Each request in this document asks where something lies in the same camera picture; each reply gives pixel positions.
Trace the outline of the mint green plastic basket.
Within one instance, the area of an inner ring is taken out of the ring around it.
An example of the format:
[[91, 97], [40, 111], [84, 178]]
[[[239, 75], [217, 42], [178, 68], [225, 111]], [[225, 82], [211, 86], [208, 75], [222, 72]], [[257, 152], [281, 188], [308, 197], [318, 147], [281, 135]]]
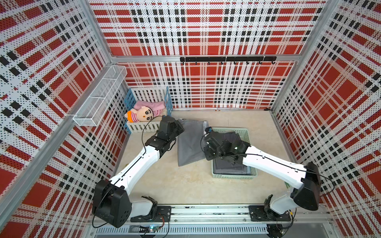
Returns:
[[[240, 137], [240, 139], [242, 141], [245, 141], [247, 143], [250, 143], [250, 135], [249, 135], [249, 130], [246, 129], [246, 128], [222, 128], [222, 127], [213, 127], [213, 130], [215, 132], [219, 132], [219, 133], [230, 133], [230, 132], [234, 132], [236, 135], [238, 135]], [[242, 164], [242, 161], [233, 161], [233, 160], [226, 160], [225, 161], [228, 161], [230, 163], [233, 163], [233, 164]], [[251, 172], [252, 172], [252, 176], [245, 176], [245, 177], [227, 177], [227, 178], [218, 178], [218, 179], [254, 179], [255, 177], [257, 177], [258, 175], [258, 172], [255, 168], [253, 167], [249, 167], [251, 169]]]

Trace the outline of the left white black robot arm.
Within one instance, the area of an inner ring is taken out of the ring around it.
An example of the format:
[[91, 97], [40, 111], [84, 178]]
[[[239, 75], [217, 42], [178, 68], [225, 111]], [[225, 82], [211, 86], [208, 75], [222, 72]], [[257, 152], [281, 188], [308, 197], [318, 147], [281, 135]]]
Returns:
[[155, 135], [143, 143], [140, 153], [118, 174], [96, 184], [93, 217], [116, 228], [133, 218], [155, 220], [158, 216], [157, 201], [149, 196], [132, 199], [130, 194], [142, 176], [172, 149], [177, 137], [184, 131], [178, 120], [164, 116]]

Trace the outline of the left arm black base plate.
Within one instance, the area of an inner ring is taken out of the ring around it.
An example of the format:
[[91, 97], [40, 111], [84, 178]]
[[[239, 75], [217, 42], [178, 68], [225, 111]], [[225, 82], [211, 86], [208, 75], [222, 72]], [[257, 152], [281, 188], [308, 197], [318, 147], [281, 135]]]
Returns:
[[132, 202], [131, 222], [170, 222], [172, 207], [158, 205], [150, 196], [142, 196]]

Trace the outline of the plain grey pillowcase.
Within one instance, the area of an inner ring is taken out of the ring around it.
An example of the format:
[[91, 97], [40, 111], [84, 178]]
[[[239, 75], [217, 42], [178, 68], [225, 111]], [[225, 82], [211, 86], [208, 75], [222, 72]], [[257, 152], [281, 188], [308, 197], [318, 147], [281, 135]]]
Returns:
[[178, 136], [178, 166], [182, 167], [205, 159], [201, 138], [205, 135], [208, 121], [179, 119], [184, 132]]

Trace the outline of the grey checked pillowcase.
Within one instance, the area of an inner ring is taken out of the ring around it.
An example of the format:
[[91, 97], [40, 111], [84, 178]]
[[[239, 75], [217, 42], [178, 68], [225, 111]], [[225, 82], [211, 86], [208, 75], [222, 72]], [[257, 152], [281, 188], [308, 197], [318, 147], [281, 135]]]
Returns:
[[252, 176], [251, 169], [241, 164], [233, 164], [222, 159], [212, 162], [212, 175], [215, 178]]

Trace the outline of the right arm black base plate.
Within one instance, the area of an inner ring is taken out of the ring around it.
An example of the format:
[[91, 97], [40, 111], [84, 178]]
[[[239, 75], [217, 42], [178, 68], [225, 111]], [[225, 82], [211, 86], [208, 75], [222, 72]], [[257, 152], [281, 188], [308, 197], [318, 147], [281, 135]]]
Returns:
[[273, 195], [270, 195], [265, 199], [263, 205], [250, 205], [249, 206], [249, 215], [252, 222], [289, 222], [291, 221], [291, 216], [288, 212], [283, 214], [278, 214], [271, 210], [270, 202]]

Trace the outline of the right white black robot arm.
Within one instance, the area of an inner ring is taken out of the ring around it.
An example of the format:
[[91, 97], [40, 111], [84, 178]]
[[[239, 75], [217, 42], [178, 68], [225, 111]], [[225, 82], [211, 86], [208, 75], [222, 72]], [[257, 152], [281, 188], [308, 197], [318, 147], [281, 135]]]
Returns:
[[268, 215], [281, 215], [298, 207], [318, 210], [321, 178], [314, 163], [302, 165], [277, 158], [241, 140], [235, 132], [207, 128], [201, 142], [207, 160], [220, 159], [256, 168], [289, 184], [287, 191], [267, 197], [264, 212]]

